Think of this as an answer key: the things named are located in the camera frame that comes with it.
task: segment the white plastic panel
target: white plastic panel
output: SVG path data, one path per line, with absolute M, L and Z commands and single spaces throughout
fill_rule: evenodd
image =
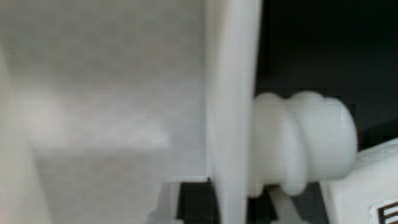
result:
M 224 224 L 246 223 L 260 2 L 208 0 L 208 167 Z
M 54 222 L 144 224 L 169 183 L 207 176 L 205 1 L 0 4 Z

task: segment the white label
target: white label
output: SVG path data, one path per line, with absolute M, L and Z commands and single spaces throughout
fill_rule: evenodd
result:
M 372 206 L 370 216 L 372 224 L 398 224 L 398 198 Z

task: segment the white ribbed knob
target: white ribbed knob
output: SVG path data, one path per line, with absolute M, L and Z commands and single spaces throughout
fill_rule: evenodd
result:
M 358 153 L 356 125 L 338 99 L 313 92 L 255 102 L 249 195 L 265 185 L 301 194 L 310 182 L 347 176 Z

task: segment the white plastic part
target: white plastic part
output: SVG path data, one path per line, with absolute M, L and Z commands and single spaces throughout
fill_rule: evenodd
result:
M 335 98 L 313 92 L 292 99 L 263 94 L 255 103 L 249 195 L 281 184 L 299 195 L 308 182 L 349 175 L 358 135 L 351 112 Z
M 223 224 L 246 223 L 262 0 L 208 0 L 208 174 Z
M 50 224 L 34 157 L 0 49 L 0 223 Z
M 272 224 L 310 224 L 301 218 L 294 200 L 279 188 L 271 190 L 271 198 L 279 214 L 279 220 Z
M 397 170 L 398 139 L 359 153 L 351 176 L 340 181 L 322 182 L 331 224 L 397 223 Z

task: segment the gray surface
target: gray surface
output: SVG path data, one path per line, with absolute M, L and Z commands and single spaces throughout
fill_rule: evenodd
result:
M 207 174 L 205 2 L 6 0 L 0 26 L 56 223 L 144 224 Z

